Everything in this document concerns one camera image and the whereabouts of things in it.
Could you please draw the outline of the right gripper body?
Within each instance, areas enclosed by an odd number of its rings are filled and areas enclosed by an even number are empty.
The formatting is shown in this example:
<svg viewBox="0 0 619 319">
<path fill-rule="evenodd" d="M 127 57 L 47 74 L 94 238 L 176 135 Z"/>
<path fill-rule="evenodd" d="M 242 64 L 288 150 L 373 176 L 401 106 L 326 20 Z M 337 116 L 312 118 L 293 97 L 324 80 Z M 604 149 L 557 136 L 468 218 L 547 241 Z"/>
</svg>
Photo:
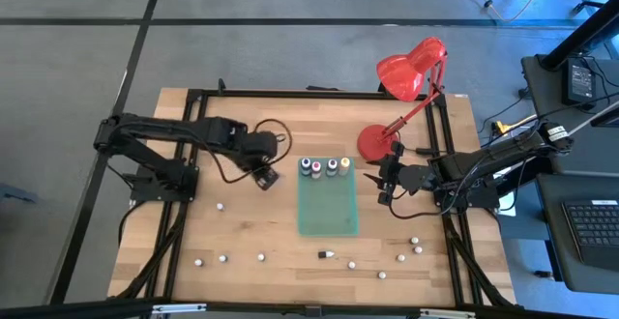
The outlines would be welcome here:
<svg viewBox="0 0 619 319">
<path fill-rule="evenodd" d="M 433 191 L 433 172 L 428 166 L 398 163 L 393 169 L 393 177 L 394 187 L 400 187 L 410 193 L 419 190 Z"/>
</svg>

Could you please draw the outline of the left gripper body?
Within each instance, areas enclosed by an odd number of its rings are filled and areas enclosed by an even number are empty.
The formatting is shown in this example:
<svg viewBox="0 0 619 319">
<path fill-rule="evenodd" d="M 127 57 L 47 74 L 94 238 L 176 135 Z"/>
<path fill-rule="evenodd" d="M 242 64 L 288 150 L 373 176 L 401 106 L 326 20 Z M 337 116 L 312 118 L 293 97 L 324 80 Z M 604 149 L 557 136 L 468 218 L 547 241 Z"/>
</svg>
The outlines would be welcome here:
<svg viewBox="0 0 619 319">
<path fill-rule="evenodd" d="M 241 141 L 239 167 L 242 170 L 257 170 L 273 159 L 277 152 L 278 140 L 272 132 L 250 132 Z"/>
</svg>

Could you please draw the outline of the green translucent plastic bin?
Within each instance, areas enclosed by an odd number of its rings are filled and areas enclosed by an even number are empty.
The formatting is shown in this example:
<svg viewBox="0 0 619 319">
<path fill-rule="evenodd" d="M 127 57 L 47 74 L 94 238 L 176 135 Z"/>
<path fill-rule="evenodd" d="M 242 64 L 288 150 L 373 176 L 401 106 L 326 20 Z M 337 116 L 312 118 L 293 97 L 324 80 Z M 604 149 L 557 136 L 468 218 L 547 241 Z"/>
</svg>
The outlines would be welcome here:
<svg viewBox="0 0 619 319">
<path fill-rule="evenodd" d="M 341 158 L 309 158 L 318 160 L 322 175 L 314 180 L 303 176 L 298 162 L 298 232 L 304 237 L 355 237 L 359 234 L 357 189 L 354 160 L 345 176 L 326 175 L 327 162 Z"/>
</svg>

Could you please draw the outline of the red desk lamp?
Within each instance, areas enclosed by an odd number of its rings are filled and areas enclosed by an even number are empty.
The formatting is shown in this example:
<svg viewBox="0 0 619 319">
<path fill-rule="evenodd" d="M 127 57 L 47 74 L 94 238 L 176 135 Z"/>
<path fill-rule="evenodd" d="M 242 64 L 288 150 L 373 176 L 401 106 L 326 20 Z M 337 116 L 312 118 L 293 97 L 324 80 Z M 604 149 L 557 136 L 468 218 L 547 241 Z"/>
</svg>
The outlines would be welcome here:
<svg viewBox="0 0 619 319">
<path fill-rule="evenodd" d="M 447 58 L 447 49 L 442 41 L 428 37 L 409 53 L 389 56 L 377 64 L 376 72 L 381 85 L 397 100 L 414 102 L 421 95 L 426 80 L 428 93 L 420 104 L 390 125 L 371 125 L 361 131 L 357 148 L 365 160 L 380 160 L 391 154 L 392 144 L 398 140 L 398 132 L 413 116 L 443 93 Z"/>
</svg>

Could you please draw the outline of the yellow plug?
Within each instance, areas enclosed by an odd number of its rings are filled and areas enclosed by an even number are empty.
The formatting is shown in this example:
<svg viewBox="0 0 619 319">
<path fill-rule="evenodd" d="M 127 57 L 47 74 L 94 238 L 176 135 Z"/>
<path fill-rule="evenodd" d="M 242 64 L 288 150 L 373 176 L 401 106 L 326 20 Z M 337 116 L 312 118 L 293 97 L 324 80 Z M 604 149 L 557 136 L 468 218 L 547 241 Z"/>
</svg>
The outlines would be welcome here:
<svg viewBox="0 0 619 319">
<path fill-rule="evenodd" d="M 528 125 L 530 122 L 530 119 L 523 119 L 513 124 L 505 124 L 501 121 L 495 121 L 491 124 L 491 134 L 493 136 L 504 136 L 515 129 Z"/>
</svg>

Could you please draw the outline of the dark grey side desk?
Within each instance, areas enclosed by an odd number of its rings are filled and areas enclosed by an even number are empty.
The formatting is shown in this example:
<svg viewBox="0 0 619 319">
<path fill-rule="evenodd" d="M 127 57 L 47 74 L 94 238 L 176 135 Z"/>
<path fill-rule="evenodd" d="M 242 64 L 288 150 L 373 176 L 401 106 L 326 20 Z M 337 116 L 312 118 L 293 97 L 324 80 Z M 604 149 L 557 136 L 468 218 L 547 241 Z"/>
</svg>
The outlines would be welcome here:
<svg viewBox="0 0 619 319">
<path fill-rule="evenodd" d="M 553 170 L 567 175 L 619 178 L 619 127 L 592 127 L 586 123 L 590 114 L 563 104 L 562 72 L 545 70 L 535 56 L 522 58 L 521 66 L 536 113 L 567 131 L 577 129 L 572 135 L 571 152 L 550 160 Z"/>
</svg>

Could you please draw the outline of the black laptop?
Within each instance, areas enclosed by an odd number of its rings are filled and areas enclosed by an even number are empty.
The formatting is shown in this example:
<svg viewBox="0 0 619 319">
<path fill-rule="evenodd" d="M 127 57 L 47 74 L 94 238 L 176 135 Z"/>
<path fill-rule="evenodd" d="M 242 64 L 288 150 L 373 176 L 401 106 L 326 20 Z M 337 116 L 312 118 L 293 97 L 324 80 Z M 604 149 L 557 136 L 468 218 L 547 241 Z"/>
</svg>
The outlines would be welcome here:
<svg viewBox="0 0 619 319">
<path fill-rule="evenodd" d="M 537 185 L 560 280 L 619 295 L 619 178 L 541 174 Z"/>
</svg>

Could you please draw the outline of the black power adapter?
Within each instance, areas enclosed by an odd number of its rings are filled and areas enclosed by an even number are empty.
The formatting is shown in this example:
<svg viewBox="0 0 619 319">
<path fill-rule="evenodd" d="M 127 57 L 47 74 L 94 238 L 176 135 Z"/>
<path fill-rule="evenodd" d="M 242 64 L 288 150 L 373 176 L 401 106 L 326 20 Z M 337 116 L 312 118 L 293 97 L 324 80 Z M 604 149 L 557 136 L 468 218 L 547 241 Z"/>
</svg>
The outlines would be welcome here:
<svg viewBox="0 0 619 319">
<path fill-rule="evenodd" d="M 581 59 L 569 58 L 564 65 L 561 100 L 565 105 L 577 104 L 583 110 L 592 109 L 597 97 L 592 71 Z"/>
</svg>

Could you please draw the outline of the grey slanted rod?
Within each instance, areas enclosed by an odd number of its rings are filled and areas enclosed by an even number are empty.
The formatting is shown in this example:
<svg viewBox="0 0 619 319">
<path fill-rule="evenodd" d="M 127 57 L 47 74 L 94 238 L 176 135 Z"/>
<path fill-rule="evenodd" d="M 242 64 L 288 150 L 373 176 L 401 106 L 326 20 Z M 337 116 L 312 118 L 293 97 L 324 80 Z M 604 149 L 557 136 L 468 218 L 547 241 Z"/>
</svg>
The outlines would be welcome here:
<svg viewBox="0 0 619 319">
<path fill-rule="evenodd" d="M 590 124 L 592 121 L 594 121 L 595 119 L 601 117 L 602 115 L 606 114 L 608 111 L 616 108 L 617 106 L 619 106 L 619 101 L 614 102 L 613 104 L 607 106 L 606 108 L 604 108 L 603 110 L 597 112 L 596 114 L 594 114 L 593 116 L 589 117 L 587 120 L 585 120 L 584 122 L 580 123 L 578 126 L 576 126 L 575 128 L 573 128 L 572 130 L 570 130 L 568 132 L 568 136 L 571 136 L 573 134 L 575 134 L 576 132 L 578 132 L 580 129 L 582 129 L 583 127 L 585 127 L 586 125 Z"/>
</svg>

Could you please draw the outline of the black crossbar with silver brackets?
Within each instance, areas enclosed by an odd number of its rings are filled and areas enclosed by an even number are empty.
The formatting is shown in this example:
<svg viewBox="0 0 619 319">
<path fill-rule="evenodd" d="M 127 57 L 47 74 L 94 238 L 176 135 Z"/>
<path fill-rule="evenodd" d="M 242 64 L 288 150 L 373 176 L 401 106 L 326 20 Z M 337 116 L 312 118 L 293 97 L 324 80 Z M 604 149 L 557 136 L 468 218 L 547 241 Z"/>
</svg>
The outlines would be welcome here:
<svg viewBox="0 0 619 319">
<path fill-rule="evenodd" d="M 324 304 L 171 303 L 165 298 L 108 299 L 0 309 L 0 319 L 127 319 L 179 313 L 268 312 L 317 319 L 328 315 L 403 316 L 408 319 L 601 319 L 528 310 L 518 305 L 463 304 L 456 307 L 355 306 Z"/>
</svg>

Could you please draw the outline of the grey floor object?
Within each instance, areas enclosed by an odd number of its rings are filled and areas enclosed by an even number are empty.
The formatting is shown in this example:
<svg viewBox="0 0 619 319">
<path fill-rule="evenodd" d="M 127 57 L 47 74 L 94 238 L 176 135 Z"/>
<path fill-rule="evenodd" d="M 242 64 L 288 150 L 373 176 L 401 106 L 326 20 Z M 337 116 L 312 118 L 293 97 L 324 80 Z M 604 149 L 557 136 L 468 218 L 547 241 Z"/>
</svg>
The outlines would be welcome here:
<svg viewBox="0 0 619 319">
<path fill-rule="evenodd" d="M 38 200 L 38 196 L 33 192 L 0 183 L 0 202 L 5 198 L 18 199 L 28 203 L 36 203 Z"/>
</svg>

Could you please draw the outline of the black aluminium table frame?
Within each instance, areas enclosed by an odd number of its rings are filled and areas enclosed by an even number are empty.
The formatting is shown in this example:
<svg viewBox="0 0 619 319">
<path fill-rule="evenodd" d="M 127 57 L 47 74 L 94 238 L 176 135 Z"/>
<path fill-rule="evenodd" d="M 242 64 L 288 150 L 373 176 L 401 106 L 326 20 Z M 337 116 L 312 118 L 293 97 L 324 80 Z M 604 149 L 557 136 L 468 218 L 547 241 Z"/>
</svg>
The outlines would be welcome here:
<svg viewBox="0 0 619 319">
<path fill-rule="evenodd" d="M 208 154 L 197 154 L 199 184 L 187 206 L 182 239 L 164 257 L 150 293 L 233 304 L 450 307 L 478 301 L 464 264 L 447 248 L 433 196 L 419 192 L 384 207 L 365 176 L 376 170 L 359 157 L 359 132 L 408 109 L 378 93 L 225 90 L 195 98 L 187 89 L 162 89 L 158 118 L 228 117 L 265 130 L 289 128 L 293 142 L 276 166 L 280 179 L 268 190 L 243 178 L 231 162 L 214 165 Z M 354 159 L 357 236 L 299 234 L 298 162 L 304 157 Z M 412 237 L 419 243 L 412 245 Z M 320 259 L 322 250 L 335 255 Z M 266 257 L 262 262 L 259 253 Z M 405 255 L 403 262 L 399 254 Z M 227 256 L 225 263 L 220 255 Z M 195 259 L 203 265 L 195 266 Z M 348 268 L 350 261 L 355 269 Z"/>
</svg>

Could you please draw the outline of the black slanted post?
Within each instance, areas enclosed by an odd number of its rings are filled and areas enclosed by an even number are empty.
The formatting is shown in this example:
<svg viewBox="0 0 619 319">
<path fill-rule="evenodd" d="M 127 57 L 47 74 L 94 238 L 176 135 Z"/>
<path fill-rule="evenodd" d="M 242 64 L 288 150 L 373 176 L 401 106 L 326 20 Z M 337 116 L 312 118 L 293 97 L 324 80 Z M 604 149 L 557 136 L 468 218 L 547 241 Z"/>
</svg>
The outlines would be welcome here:
<svg viewBox="0 0 619 319">
<path fill-rule="evenodd" d="M 572 34 L 544 56 L 540 65 L 546 70 L 561 66 L 571 55 L 595 49 L 619 35 L 619 0 L 607 0 Z"/>
</svg>

